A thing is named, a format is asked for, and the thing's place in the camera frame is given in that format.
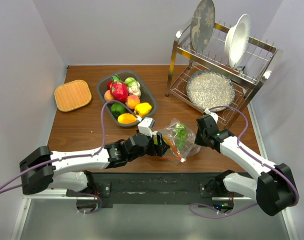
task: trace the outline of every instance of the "wire rack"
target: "wire rack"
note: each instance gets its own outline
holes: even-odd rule
[[[186,103],[188,103],[189,105],[191,105],[192,107],[194,107],[195,109],[197,109],[200,112],[203,112],[202,109],[198,108],[197,106],[195,106],[190,99],[187,96],[186,93],[186,85],[187,85],[187,81],[189,80],[189,78],[198,71],[202,71],[202,70],[206,70],[206,68],[202,65],[191,65],[189,67],[187,67],[181,74],[180,76],[174,81],[171,90],[172,92],[176,95],[176,96],[180,96],[181,98],[184,98]],[[235,83],[232,82],[234,85],[234,89],[235,89],[235,98],[234,101],[231,103],[231,106],[234,108],[239,108],[240,104],[244,101],[244,92],[243,92],[243,88]],[[230,111],[229,109],[217,112],[218,113],[218,117],[219,117],[219,122],[221,124],[223,124],[224,126],[228,123],[228,121],[231,119],[232,117],[232,111]]]
[[[172,93],[193,108],[203,112],[188,98],[186,84],[195,72],[209,69],[232,80],[235,88],[235,98],[231,106],[243,111],[269,78],[282,55],[282,50],[274,47],[274,43],[268,44],[268,40],[262,41],[256,39],[255,36],[250,37],[240,67],[231,69],[228,57],[224,52],[225,38],[231,26],[226,27],[225,23],[215,23],[208,45],[203,51],[196,52],[191,47],[190,24],[191,19],[175,35],[166,96]],[[179,77],[172,82],[177,54],[188,58],[189,64]],[[232,109],[223,110],[218,115],[219,122],[226,127],[230,127],[238,117],[238,113]]]

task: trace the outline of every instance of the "white wall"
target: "white wall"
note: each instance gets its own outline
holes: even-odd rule
[[[200,0],[33,0],[69,65],[168,65],[175,33]],[[260,38],[282,0],[214,0],[216,21],[250,14]]]
[[[304,0],[284,0],[265,37],[284,54],[253,104],[269,159],[293,171],[300,201],[290,210],[304,240]]]
[[[46,145],[64,71],[32,0],[0,0],[0,185]],[[0,240],[10,239],[21,201],[21,189],[0,195]]]

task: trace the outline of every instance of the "toy vegetable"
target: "toy vegetable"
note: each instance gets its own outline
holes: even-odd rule
[[[128,77],[125,80],[125,84],[128,87],[128,92],[132,95],[136,95],[138,97],[141,96],[140,84],[133,77]]]
[[[125,102],[128,96],[128,89],[125,83],[123,83],[118,76],[112,76],[113,83],[111,85],[111,94],[115,100]]]
[[[111,89],[112,83],[113,83],[113,81],[110,81],[110,82],[107,84],[107,90]]]
[[[111,106],[111,112],[112,112],[113,116],[117,118],[119,115],[124,114],[126,112],[126,110],[123,105],[121,105],[118,102],[115,102]]]
[[[176,132],[175,148],[181,150],[186,145],[187,142],[186,127],[181,123],[177,123],[174,130]]]
[[[132,124],[132,123],[136,122],[136,117],[130,113],[124,113],[122,115],[119,115],[119,117],[117,118],[117,121],[120,124]]]
[[[152,106],[148,102],[143,102],[135,106],[134,113],[142,118],[149,114],[151,110]]]

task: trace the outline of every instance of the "gray floor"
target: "gray floor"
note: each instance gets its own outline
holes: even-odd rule
[[[234,209],[252,203],[236,200]],[[204,214],[216,214],[199,208]],[[116,204],[83,214],[74,199],[33,199],[21,240],[287,240],[281,214],[258,206],[223,219],[192,214],[186,205]]]

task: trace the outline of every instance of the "peach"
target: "peach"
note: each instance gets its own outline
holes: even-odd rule
[[[110,101],[110,100],[114,100],[114,97],[112,96],[111,92],[109,90],[107,90],[104,94],[104,99],[105,101]]]
[[[129,95],[126,99],[125,105],[129,109],[134,109],[140,103],[140,98],[136,95]]]

